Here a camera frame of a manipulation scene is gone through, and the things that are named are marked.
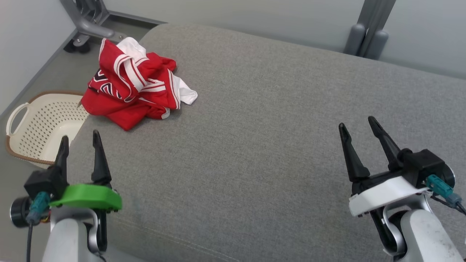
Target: green plastic part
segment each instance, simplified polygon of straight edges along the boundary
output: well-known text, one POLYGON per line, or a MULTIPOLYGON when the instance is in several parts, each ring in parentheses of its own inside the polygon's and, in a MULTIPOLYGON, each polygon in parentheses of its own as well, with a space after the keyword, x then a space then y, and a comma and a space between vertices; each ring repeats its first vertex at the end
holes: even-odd
POLYGON ((59 205, 112 211, 122 208, 122 200, 119 194, 106 186, 76 184, 69 185, 61 199, 49 204, 51 207, 59 205))

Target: clothing pile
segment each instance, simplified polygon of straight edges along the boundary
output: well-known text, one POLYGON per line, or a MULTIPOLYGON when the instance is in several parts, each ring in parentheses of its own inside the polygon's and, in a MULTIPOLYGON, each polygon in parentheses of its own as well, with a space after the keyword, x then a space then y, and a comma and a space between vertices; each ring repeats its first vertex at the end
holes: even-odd
POLYGON ((173 74, 173 59, 147 54, 131 37, 117 45, 104 38, 99 65, 81 103, 89 114, 106 116, 125 131, 144 117, 165 119, 180 102, 192 104, 198 97, 173 74))

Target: laundry basket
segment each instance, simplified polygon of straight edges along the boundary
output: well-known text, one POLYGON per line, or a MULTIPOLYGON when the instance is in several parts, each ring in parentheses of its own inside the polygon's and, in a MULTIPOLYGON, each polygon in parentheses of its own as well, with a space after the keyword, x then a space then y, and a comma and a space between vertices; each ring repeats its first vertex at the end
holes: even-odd
POLYGON ((47 168, 55 162, 62 137, 75 138, 89 113, 80 105, 82 93, 43 92, 17 107, 7 122, 6 147, 11 155, 47 168), (12 131, 17 114, 26 108, 12 131))

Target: gray table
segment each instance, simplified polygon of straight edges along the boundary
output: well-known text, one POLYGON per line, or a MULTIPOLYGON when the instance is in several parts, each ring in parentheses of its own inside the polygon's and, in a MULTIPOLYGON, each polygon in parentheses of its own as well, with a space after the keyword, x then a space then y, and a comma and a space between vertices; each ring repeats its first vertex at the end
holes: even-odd
MULTIPOLYGON (((148 261, 380 261, 369 216, 348 209, 338 124, 372 173, 387 169, 367 116, 400 147, 429 148, 466 197, 466 81, 196 25, 161 25, 141 44, 173 58, 199 93, 166 120, 125 132, 90 116, 69 180, 89 182, 101 133, 123 210, 109 242, 148 261)), ((431 203, 463 255, 466 218, 431 203)))

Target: brown basket rim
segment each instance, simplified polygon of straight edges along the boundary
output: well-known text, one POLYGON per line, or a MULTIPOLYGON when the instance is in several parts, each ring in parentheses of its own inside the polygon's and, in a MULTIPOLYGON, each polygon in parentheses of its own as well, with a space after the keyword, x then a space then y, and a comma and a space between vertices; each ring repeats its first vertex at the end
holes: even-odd
MULTIPOLYGON (((84 93, 77 92, 77 91, 52 90, 52 91, 45 91, 45 92, 39 93, 38 95, 31 98, 31 100, 29 100, 28 103, 32 103, 37 98, 39 98, 41 96, 44 96, 44 95, 49 95, 49 94, 63 94, 63 95, 84 96, 84 93)), ((52 162, 52 161, 45 161, 45 160, 41 160, 41 159, 30 158, 30 157, 23 156, 23 155, 20 155, 20 154, 14 152, 10 147, 10 136, 6 135, 6 137, 7 138, 6 138, 6 141, 5 141, 5 147, 7 148, 7 152, 10 155, 12 155, 12 156, 14 156, 16 158, 22 159, 22 160, 26 160, 26 161, 30 161, 30 162, 34 162, 34 163, 38 163, 38 164, 45 164, 45 165, 53 165, 54 164, 54 162, 52 162)))

